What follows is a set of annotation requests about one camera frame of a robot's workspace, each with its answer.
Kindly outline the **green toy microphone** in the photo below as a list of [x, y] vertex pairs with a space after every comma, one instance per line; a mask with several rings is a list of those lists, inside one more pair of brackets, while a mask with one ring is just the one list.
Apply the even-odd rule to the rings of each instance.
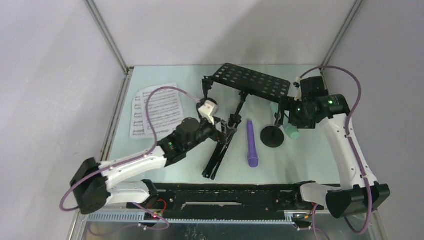
[[[275, 102], [270, 103], [270, 109], [271, 112], [274, 114], [274, 116], [277, 116], [278, 113], [278, 104]], [[300, 132], [298, 128], [291, 123], [288, 123], [288, 117], [285, 116], [284, 122], [282, 126], [280, 127], [281, 130], [284, 131], [284, 133], [292, 140], [297, 140], [300, 137]]]

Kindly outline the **black round microphone stand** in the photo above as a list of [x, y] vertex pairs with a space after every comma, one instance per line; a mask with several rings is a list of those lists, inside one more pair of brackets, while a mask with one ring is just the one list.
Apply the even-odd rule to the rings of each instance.
[[281, 130], [284, 117], [280, 113], [275, 113], [274, 118], [274, 125], [266, 126], [260, 132], [261, 142], [269, 148], [278, 148], [285, 141], [285, 135]]
[[211, 101], [212, 103], [214, 103], [215, 105], [217, 105], [218, 103], [209, 97], [209, 90], [212, 89], [212, 86], [214, 84], [214, 81], [212, 80], [211, 77], [209, 76], [204, 76], [203, 79], [201, 80], [202, 83], [202, 92], [203, 92], [203, 98], [200, 100], [200, 104], [204, 104], [206, 101]]

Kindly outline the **white sheet music page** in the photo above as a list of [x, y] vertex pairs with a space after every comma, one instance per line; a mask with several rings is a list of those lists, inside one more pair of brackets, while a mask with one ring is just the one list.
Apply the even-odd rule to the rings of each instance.
[[[143, 117], [146, 102], [151, 93], [160, 86], [151, 86], [139, 90], [133, 99], [132, 133], [134, 139], [151, 138], [152, 129]], [[148, 114], [158, 138], [172, 133], [182, 122], [184, 112], [177, 90], [164, 89], [156, 92], [148, 103]]]
[[[150, 90], [139, 90], [132, 101], [129, 132], [129, 138], [132, 140], [153, 136], [150, 125], [144, 119], [147, 98], [151, 93]], [[176, 104], [176, 93], [171, 89], [161, 90], [151, 97], [148, 104], [148, 114], [158, 137], [164, 137], [174, 130], [168, 118], [171, 114], [176, 113], [174, 110]]]

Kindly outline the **black music stand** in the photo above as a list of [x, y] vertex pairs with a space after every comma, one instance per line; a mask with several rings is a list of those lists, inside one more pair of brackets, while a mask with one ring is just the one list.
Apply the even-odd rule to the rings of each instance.
[[[288, 97], [290, 89], [290, 83], [287, 80], [231, 63], [225, 63], [214, 75], [208, 77], [211, 77], [214, 83], [240, 91], [240, 102], [235, 113], [230, 115], [227, 122], [230, 127], [234, 127], [236, 129], [238, 129], [239, 124], [242, 122], [240, 112], [249, 95], [277, 103], [279, 106], [280, 97]], [[227, 144], [219, 142], [216, 145], [215, 150], [202, 173], [204, 178], [211, 180], [215, 179], [233, 137], [230, 138]]]

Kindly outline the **purple toy microphone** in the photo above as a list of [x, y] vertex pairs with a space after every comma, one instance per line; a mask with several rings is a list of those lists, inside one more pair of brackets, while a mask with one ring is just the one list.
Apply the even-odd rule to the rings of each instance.
[[246, 124], [247, 133], [247, 162], [251, 168], [259, 166], [259, 157], [256, 149], [255, 131], [253, 122], [248, 119]]

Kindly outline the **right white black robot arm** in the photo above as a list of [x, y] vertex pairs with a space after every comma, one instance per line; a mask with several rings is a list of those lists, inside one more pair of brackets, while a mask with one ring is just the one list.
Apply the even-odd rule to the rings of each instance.
[[321, 76], [297, 77], [293, 85], [296, 96], [281, 97], [279, 110], [288, 111], [289, 124], [298, 129], [319, 127], [323, 131], [336, 162], [340, 186], [302, 182], [300, 190], [291, 194], [291, 204], [304, 209], [315, 203], [336, 219], [377, 210], [391, 191], [387, 184], [378, 182], [357, 146], [346, 98], [330, 95]]

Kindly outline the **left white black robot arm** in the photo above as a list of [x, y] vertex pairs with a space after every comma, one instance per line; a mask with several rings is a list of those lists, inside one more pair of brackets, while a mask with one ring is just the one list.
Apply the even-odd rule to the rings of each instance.
[[221, 130], [206, 119], [185, 118], [153, 149], [113, 161], [86, 159], [70, 181], [70, 189], [83, 215], [92, 214], [106, 205], [135, 202], [153, 208], [158, 202], [157, 189], [151, 180], [131, 185], [127, 180], [142, 173], [163, 169], [186, 158], [187, 153], [210, 139], [226, 144], [236, 128], [220, 121]]

